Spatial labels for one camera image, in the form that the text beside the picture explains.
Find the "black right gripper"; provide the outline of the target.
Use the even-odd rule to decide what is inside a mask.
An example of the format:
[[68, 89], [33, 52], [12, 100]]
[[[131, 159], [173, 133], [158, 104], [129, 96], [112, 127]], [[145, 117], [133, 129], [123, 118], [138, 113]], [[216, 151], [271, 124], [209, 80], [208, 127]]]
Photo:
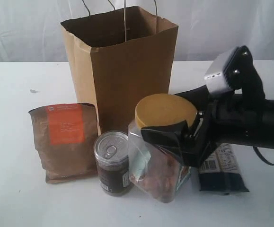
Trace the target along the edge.
[[184, 166], [199, 167], [225, 136], [255, 128], [262, 121], [265, 93], [260, 89], [213, 97], [206, 87], [199, 87], [177, 96], [203, 111], [203, 122], [197, 115], [194, 123], [183, 120], [167, 126], [143, 127], [141, 135], [145, 142], [165, 149]]

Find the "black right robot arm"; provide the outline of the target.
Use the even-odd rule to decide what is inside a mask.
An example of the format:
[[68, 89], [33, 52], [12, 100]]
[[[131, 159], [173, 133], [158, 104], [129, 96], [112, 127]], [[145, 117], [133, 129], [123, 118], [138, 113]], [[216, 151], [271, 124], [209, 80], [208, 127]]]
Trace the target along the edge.
[[210, 97], [206, 86], [178, 93], [197, 109], [193, 123], [141, 128], [145, 142], [161, 148], [184, 166], [200, 167], [221, 143], [274, 149], [274, 100], [260, 112], [244, 109], [242, 94]]

